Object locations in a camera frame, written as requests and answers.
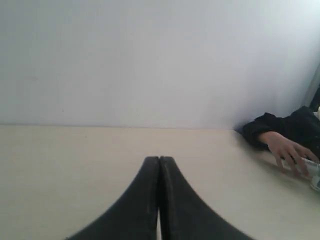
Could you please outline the forearm in black sleeve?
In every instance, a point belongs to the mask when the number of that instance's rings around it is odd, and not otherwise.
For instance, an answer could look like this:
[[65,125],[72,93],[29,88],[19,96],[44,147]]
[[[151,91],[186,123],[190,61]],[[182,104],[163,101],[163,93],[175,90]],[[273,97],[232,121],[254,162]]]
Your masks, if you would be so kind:
[[243,138],[254,148],[267,150],[268,146],[258,137],[266,132],[276,132],[285,138],[320,155],[320,120],[314,112],[303,106],[286,117],[266,112],[242,127]]

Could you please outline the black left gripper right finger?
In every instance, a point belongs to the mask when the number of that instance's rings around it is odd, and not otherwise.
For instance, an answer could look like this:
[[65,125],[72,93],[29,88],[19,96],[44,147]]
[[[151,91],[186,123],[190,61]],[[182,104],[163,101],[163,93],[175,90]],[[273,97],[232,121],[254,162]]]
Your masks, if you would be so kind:
[[174,158],[159,159],[158,207],[163,240],[250,240],[193,190]]

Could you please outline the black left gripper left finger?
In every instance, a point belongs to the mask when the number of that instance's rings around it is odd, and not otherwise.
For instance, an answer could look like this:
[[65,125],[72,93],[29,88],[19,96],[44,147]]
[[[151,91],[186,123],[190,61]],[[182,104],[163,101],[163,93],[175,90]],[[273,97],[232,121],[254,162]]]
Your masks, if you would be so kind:
[[160,159],[146,157],[134,180],[108,210],[70,240],[155,240]]

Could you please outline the person's open bare hand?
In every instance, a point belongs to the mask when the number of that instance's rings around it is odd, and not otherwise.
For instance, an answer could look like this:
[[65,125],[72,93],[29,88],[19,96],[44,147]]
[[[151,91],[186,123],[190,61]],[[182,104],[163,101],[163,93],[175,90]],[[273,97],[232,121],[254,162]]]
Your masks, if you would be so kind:
[[284,137],[275,131],[268,131],[258,136],[258,140],[267,145],[268,149],[275,157],[277,166],[284,171],[283,160],[286,161],[291,171],[299,176],[302,173],[309,176],[307,166],[303,159],[309,158],[315,163],[319,163],[318,157],[308,148]]

